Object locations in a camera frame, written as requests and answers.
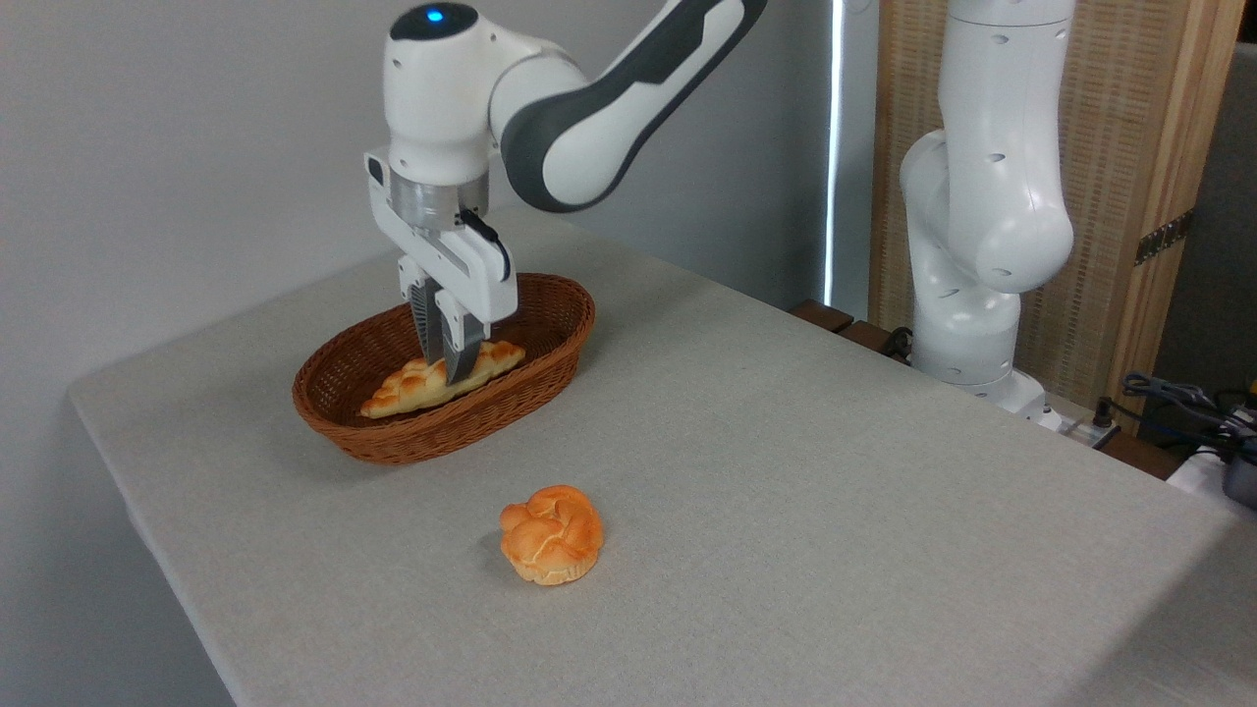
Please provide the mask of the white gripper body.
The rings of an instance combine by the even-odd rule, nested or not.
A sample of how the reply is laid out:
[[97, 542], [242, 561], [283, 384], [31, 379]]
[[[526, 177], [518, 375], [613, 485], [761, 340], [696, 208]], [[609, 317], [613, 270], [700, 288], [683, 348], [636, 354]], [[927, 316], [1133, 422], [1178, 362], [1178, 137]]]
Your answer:
[[386, 147], [365, 152], [365, 170], [375, 221], [403, 254], [483, 323], [517, 313], [517, 270], [507, 247], [491, 228], [476, 230], [463, 219], [463, 211], [488, 214], [486, 174], [458, 187], [432, 187], [392, 170]]

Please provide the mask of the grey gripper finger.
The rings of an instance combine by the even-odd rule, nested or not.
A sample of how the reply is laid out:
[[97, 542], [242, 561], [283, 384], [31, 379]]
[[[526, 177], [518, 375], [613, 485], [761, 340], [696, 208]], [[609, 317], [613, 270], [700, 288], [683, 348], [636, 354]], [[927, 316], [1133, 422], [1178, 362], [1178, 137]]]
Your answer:
[[464, 307], [450, 291], [435, 296], [441, 316], [442, 359], [446, 364], [446, 384], [463, 382], [476, 364], [476, 353], [486, 337], [485, 325]]
[[439, 282], [427, 274], [412, 255], [401, 255], [397, 265], [398, 282], [403, 299], [409, 301], [414, 331], [417, 333], [424, 359], [427, 365], [436, 364], [444, 357], [442, 318], [436, 299], [440, 291]]

